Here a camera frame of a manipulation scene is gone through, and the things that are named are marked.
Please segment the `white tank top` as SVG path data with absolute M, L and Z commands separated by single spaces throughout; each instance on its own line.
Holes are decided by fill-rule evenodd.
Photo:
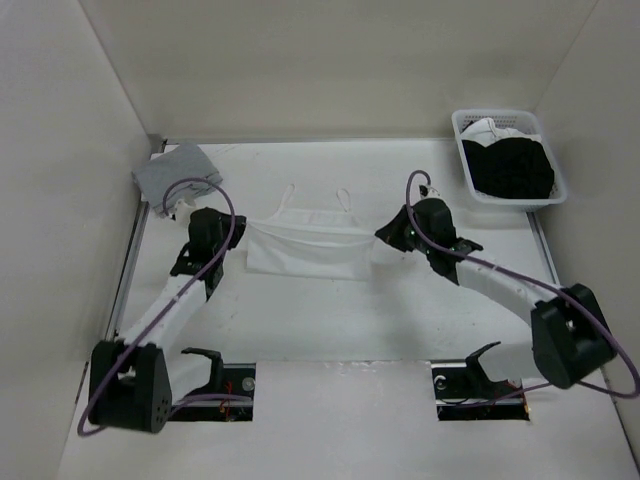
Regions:
M 289 206 L 295 190 L 293 184 L 287 186 L 269 218 L 247 222 L 247 269 L 270 275 L 367 281 L 375 236 L 354 215 L 349 191 L 336 190 L 338 210 L 314 210 Z

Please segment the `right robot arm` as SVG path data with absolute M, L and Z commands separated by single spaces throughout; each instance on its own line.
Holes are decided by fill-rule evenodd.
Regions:
M 535 376 L 568 389 L 619 355 L 588 287 L 548 284 L 498 264 L 482 245 L 457 234 L 451 211 L 439 198 L 401 207 L 375 237 L 398 251 L 422 253 L 436 274 L 528 325 L 532 346 L 521 356 L 518 377 L 532 368 Z

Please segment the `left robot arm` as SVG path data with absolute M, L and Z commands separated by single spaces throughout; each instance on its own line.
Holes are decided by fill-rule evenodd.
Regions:
M 224 257 L 245 229 L 245 217 L 234 213 L 202 208 L 191 214 L 188 240 L 161 294 L 123 334 L 94 347 L 79 435 L 89 436 L 87 424 L 96 432 L 158 433 L 175 413 L 195 403 L 251 402 L 224 385 L 219 352 L 187 347 L 176 359 L 168 357 L 181 331 L 211 299 L 223 277 Z

